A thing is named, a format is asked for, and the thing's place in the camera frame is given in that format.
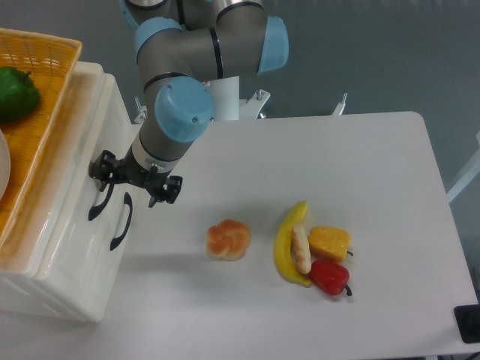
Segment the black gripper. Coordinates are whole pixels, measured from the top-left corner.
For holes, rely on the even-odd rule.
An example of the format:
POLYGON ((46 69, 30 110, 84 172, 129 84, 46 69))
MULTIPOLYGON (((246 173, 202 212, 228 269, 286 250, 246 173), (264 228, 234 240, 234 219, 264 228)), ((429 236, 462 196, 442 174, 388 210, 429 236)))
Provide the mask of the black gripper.
POLYGON ((148 189, 148 207, 153 208, 157 203, 173 204, 183 185, 181 176, 168 176, 170 171, 159 172, 159 169, 157 166, 157 169, 151 172, 150 169, 143 168, 137 163, 132 151, 128 151, 119 160, 111 151, 103 150, 89 164, 88 175, 96 181, 100 192, 104 192, 108 185, 117 184, 119 176, 131 185, 148 189))

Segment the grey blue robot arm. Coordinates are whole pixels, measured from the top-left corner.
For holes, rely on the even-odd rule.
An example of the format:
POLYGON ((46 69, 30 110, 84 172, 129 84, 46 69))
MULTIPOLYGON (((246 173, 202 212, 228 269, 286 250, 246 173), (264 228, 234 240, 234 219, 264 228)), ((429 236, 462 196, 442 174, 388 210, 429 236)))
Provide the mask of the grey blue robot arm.
POLYGON ((88 168, 107 195, 117 184, 173 203, 182 178, 172 170, 207 128, 215 102, 205 84, 282 68, 289 57, 284 21, 261 1, 122 1, 134 32, 147 117, 123 158, 102 151, 88 168))

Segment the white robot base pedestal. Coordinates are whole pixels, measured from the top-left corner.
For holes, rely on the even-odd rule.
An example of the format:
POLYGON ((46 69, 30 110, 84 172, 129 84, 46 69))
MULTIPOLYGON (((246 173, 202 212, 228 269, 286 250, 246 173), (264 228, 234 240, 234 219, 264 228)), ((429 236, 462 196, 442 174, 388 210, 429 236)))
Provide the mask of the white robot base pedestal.
POLYGON ((213 120, 239 120, 239 77, 216 79, 204 83, 214 100, 213 120))

